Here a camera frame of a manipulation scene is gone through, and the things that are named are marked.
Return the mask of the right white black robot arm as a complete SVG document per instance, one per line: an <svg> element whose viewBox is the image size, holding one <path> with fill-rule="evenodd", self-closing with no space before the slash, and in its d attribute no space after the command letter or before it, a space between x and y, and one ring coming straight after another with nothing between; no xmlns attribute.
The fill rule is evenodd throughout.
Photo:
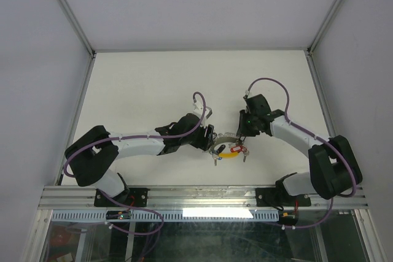
<svg viewBox="0 0 393 262"><path fill-rule="evenodd" d="M269 206L282 207L297 197L317 194L329 200L347 197L363 181L363 175L347 138L313 135L289 121L283 110L271 110L262 94L245 95L246 108L239 113L237 135L255 137L266 134L280 139L308 159L309 171L291 173L275 182L274 190L264 197Z"/></svg>

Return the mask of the red key tag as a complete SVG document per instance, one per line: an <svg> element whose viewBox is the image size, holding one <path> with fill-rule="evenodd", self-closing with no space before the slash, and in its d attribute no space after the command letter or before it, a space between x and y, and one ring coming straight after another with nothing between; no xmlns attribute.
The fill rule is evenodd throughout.
<svg viewBox="0 0 393 262"><path fill-rule="evenodd" d="M243 147L242 145L237 145L237 146L235 146L235 147L232 147L232 148L230 149L230 151L231 151L232 153L244 152L244 147Z"/></svg>

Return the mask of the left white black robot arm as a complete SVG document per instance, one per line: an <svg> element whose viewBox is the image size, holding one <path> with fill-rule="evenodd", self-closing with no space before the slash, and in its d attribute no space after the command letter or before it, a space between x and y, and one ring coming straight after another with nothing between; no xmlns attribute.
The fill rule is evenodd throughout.
<svg viewBox="0 0 393 262"><path fill-rule="evenodd" d="M114 205L132 203L132 192L123 177L110 169L114 161L131 156L160 156L191 145L207 151L213 143L214 126L188 113L179 121L144 134L110 133L103 125L89 130L64 152L63 172L76 179L78 186L93 186Z"/></svg>

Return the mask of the metal keyring holder with rings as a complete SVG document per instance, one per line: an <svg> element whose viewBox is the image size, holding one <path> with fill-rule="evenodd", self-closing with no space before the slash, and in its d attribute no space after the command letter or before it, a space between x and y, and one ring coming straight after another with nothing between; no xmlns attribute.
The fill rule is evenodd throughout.
<svg viewBox="0 0 393 262"><path fill-rule="evenodd" d="M226 148L222 153L230 153L230 149L232 147L235 147L237 145L242 145L244 147L244 152L240 152L239 156L242 156L243 162L245 163L248 156L249 156L249 149L246 146L246 143L243 142L238 142L237 141L237 135L234 133L219 133L214 136L214 143L208 150L209 154L211 155L213 161L214 161L214 166L217 166L220 161L222 160L230 160L230 159L222 159L219 158L219 154L217 154L216 150L219 148L220 145L225 144Z"/></svg>

